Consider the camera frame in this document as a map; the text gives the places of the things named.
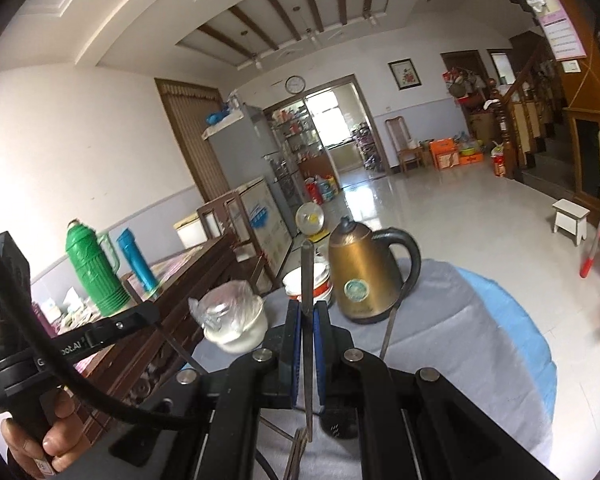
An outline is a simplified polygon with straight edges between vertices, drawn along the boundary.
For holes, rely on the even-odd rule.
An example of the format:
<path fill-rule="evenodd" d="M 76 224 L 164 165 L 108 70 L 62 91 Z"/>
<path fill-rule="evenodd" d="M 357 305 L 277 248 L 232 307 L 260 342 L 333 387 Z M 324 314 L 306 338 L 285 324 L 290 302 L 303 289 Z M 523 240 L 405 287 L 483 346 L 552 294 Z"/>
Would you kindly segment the person's left hand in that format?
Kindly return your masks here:
<path fill-rule="evenodd" d="M 83 422 L 76 414 L 73 397 L 65 390 L 57 391 L 54 413 L 54 424 L 41 439 L 31 437 L 12 418 L 2 420 L 7 463 L 18 479 L 44 479 L 38 468 L 40 460 L 47 460 L 54 471 L 63 472 L 92 447 L 84 434 Z"/>

